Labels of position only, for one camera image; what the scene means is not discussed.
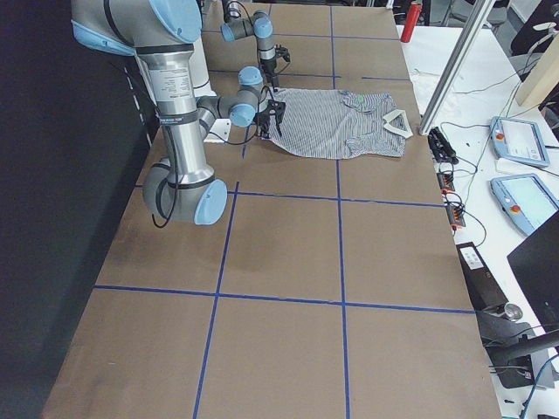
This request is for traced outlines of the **black monitor arm base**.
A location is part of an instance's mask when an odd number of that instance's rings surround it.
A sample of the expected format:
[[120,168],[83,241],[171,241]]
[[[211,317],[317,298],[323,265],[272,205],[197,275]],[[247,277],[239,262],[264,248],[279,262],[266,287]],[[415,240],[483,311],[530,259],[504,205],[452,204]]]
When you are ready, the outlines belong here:
[[534,326],[505,316],[477,311],[476,318],[490,368],[504,388],[555,386],[551,367],[544,363],[549,359],[549,349],[558,346],[556,323],[540,325],[543,333],[538,335]]

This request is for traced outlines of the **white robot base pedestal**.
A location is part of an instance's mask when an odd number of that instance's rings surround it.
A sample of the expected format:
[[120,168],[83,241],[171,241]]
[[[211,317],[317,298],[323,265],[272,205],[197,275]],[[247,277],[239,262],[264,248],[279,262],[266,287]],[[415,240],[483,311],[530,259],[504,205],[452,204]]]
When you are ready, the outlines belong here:
[[[210,83],[202,37],[199,37],[193,46],[194,51],[190,57],[189,66],[195,97],[216,96]],[[230,131],[231,122],[229,119],[216,119],[204,141],[209,143],[223,143],[229,139]]]

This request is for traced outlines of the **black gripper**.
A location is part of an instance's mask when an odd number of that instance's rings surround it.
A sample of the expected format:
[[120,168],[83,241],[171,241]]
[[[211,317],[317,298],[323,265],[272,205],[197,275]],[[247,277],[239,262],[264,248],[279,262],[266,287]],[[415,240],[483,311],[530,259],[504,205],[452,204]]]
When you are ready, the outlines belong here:
[[257,136],[264,139],[270,138],[271,120],[274,120],[278,135],[282,135],[280,124],[283,121],[286,103],[277,100],[264,100],[259,105],[257,112]]
[[[286,65],[291,63],[290,51],[283,45],[274,45],[268,49],[258,48],[258,59],[259,65],[263,70],[275,70],[277,66],[277,60],[283,59]],[[272,71],[271,73],[271,83],[273,90],[277,91],[280,87],[279,75]]]

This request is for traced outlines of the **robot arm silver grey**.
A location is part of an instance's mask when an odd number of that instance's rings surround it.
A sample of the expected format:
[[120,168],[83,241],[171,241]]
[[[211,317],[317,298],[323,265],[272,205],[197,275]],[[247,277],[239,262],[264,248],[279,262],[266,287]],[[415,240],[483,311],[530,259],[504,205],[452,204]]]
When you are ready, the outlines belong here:
[[259,69],[275,92],[280,88],[279,75],[290,65],[289,50],[273,39],[273,23],[264,10],[248,12],[240,1],[222,1],[224,23],[220,27],[225,42],[254,37]]
[[227,188],[215,177],[204,139],[218,119],[237,127],[255,126],[268,134],[280,124],[286,105],[274,99],[279,86],[278,58],[288,49],[273,41],[273,24],[264,10],[242,13],[242,3],[224,1],[225,41],[254,37],[258,66],[238,74],[233,96],[210,89],[197,1],[74,1],[72,28],[85,47],[137,59],[148,96],[162,127],[168,156],[154,164],[142,195],[152,217],[165,223],[214,224],[222,216]]

